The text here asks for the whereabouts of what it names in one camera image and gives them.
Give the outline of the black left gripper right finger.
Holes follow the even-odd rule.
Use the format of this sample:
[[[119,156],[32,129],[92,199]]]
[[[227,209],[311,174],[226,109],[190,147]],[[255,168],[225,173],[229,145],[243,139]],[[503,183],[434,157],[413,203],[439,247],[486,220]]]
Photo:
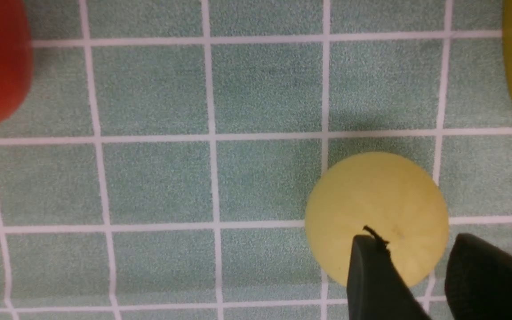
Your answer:
[[[512,320],[512,255],[475,235],[457,235],[444,292],[456,320]]]

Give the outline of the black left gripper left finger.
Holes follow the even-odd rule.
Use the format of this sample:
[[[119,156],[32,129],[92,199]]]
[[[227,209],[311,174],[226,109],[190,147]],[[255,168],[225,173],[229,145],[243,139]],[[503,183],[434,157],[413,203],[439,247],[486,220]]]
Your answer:
[[[392,263],[388,241],[369,226],[353,237],[347,280],[350,320],[428,320]]]

